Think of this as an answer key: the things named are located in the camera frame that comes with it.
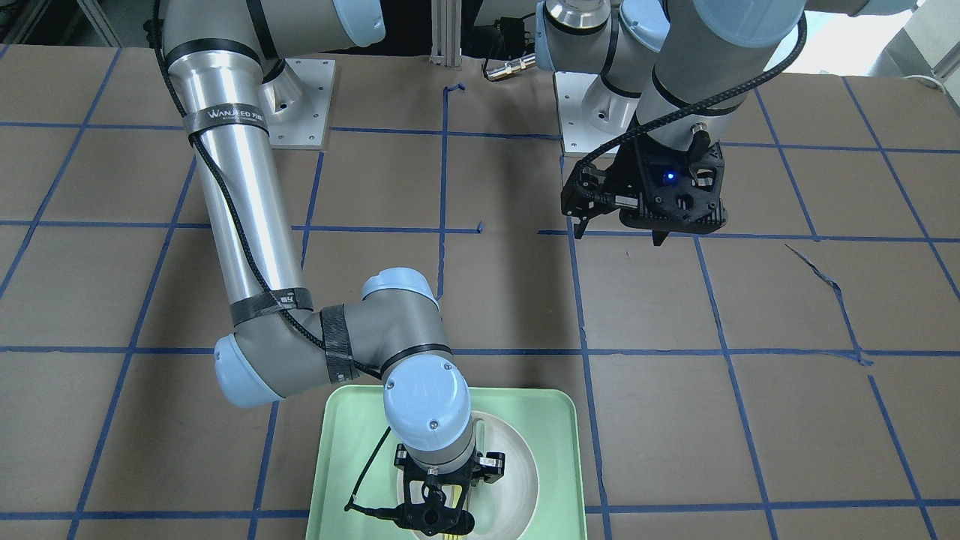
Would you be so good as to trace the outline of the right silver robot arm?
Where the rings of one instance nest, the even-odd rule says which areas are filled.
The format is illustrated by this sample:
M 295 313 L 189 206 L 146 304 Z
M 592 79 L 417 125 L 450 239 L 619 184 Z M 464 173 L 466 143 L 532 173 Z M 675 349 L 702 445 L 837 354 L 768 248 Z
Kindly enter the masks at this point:
M 290 55 L 383 40 L 377 1 L 154 3 L 155 58 L 199 165 L 233 331 L 214 346 L 220 389 L 257 407 L 362 374 L 384 384 L 387 434 L 403 496 L 395 507 L 346 510 L 426 536 L 467 536 L 471 488 L 503 476 L 500 452 L 478 451 L 470 389 L 456 367 L 438 301 L 412 268 L 364 283 L 361 301 L 316 310 L 278 185 L 268 83 Z

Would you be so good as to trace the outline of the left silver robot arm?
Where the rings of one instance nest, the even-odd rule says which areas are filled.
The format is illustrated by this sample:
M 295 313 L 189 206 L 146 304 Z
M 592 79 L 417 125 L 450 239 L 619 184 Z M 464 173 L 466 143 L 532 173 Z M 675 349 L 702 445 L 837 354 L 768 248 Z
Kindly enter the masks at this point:
M 617 212 L 628 228 L 709 235 L 727 225 L 721 140 L 746 95 L 798 58 L 803 1 L 541 1 L 537 64 L 590 73 L 610 97 L 634 102 L 611 140 L 580 157 L 561 212 Z

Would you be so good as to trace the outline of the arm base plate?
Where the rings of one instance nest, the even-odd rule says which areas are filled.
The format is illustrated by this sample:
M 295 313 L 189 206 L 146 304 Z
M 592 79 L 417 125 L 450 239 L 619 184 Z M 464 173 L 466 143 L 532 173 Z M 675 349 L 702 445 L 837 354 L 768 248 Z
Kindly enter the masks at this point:
M 639 100 L 617 94 L 591 73 L 556 72 L 554 86 L 566 157 L 582 158 L 624 133 Z
M 260 88 L 260 100 L 274 149 L 323 150 L 336 62 L 284 59 Z

